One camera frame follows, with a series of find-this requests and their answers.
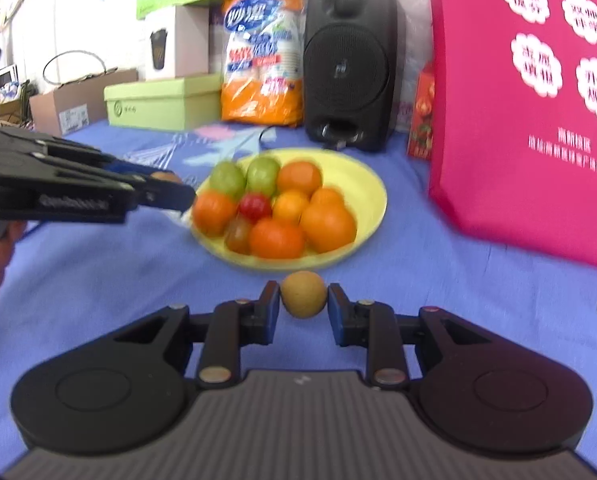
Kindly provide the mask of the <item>red tomato juice carton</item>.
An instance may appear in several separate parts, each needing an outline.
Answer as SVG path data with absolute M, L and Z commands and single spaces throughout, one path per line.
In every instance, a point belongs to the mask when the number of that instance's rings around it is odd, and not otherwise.
M 435 98 L 433 63 L 428 62 L 422 68 L 413 101 L 413 119 L 407 144 L 410 157 L 423 160 L 431 159 L 433 145 L 432 114 Z

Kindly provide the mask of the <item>brown longan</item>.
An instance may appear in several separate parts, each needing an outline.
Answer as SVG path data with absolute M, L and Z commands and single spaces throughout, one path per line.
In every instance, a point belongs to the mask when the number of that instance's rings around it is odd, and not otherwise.
M 313 318 L 327 302 L 327 285 L 312 271 L 297 271 L 289 274 L 280 286 L 285 310 L 293 318 Z

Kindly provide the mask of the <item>black loudspeaker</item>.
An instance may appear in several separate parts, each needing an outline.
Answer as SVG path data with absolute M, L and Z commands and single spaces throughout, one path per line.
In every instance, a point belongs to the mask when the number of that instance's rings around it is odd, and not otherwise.
M 303 68 L 309 139 L 381 151 L 399 68 L 397 0 L 308 0 Z

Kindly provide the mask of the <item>green mango back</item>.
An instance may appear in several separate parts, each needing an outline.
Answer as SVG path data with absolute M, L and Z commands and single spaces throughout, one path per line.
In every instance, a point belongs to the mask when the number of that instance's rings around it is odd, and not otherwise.
M 281 166 L 277 159 L 257 156 L 246 170 L 246 190 L 271 197 L 276 193 L 277 177 Z

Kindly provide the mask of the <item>green mango front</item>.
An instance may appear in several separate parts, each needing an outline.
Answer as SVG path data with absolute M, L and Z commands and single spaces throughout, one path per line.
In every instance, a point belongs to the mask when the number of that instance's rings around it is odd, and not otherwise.
M 210 188 L 240 200 L 245 192 L 246 180 L 243 170 L 231 160 L 222 160 L 210 172 Z

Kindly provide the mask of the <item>bright red tomato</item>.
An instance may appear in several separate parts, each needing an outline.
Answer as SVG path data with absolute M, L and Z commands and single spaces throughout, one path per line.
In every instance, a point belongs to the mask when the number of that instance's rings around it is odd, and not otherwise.
M 253 224 L 272 216 L 270 199 L 263 193 L 244 194 L 239 202 L 238 211 L 240 216 Z

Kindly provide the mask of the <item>yellow-orange small citrus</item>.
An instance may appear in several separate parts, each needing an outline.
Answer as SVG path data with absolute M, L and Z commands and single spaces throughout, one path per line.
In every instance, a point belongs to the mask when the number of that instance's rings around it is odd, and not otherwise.
M 299 224 L 302 214 L 309 206 L 309 196 L 300 190 L 288 190 L 280 193 L 272 206 L 272 218 Z

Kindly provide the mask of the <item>large orange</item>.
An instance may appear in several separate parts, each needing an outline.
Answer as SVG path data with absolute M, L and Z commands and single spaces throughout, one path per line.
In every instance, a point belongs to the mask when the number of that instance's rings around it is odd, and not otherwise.
M 305 250 L 305 235 L 299 226 L 274 218 L 256 223 L 248 236 L 250 252 L 263 259 L 297 259 Z

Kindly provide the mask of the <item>small orange kumquat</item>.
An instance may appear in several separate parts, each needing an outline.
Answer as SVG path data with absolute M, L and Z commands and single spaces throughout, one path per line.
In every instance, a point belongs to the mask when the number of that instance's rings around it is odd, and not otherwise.
M 311 204 L 319 206 L 344 206 L 345 200 L 343 194 L 337 188 L 322 186 L 312 195 Z

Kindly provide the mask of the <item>brown cardboard box left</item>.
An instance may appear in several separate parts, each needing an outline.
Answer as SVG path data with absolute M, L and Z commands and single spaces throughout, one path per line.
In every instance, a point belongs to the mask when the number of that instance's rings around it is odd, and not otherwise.
M 136 82 L 138 76 L 135 68 L 106 68 L 32 96 L 29 105 L 34 129 L 60 138 L 105 120 L 105 88 Z

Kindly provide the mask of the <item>light green shoe box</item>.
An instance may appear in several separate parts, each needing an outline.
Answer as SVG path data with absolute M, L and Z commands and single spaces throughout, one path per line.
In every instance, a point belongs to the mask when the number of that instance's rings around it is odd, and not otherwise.
M 126 82 L 104 89 L 108 122 L 116 127 L 183 132 L 220 119 L 221 76 Z

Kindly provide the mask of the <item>white coffee cup box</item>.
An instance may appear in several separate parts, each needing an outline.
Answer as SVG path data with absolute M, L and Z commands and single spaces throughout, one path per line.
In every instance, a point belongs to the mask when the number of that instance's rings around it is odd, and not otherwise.
M 168 6 L 143 21 L 139 68 L 146 80 L 207 74 L 210 11 L 204 6 Z

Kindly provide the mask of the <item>green mango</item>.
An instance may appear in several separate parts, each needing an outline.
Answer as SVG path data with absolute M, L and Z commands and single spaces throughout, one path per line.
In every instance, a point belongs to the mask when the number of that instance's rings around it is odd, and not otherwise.
M 222 160 L 210 172 L 210 188 L 240 200 L 245 192 L 246 180 L 243 170 L 231 160 Z
M 257 156 L 246 170 L 246 190 L 271 197 L 276 193 L 277 177 L 281 166 L 277 159 Z

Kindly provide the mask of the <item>pink non-woven bag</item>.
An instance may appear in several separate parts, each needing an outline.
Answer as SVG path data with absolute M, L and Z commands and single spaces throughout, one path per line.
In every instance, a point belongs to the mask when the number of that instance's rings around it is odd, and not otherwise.
M 463 233 L 597 266 L 597 0 L 431 0 L 429 193 Z

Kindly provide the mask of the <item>orange paper cup pack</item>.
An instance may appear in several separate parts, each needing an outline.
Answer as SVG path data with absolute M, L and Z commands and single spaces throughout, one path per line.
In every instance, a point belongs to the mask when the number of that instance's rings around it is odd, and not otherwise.
M 303 120 L 304 0 L 230 0 L 222 28 L 221 118 L 264 126 Z

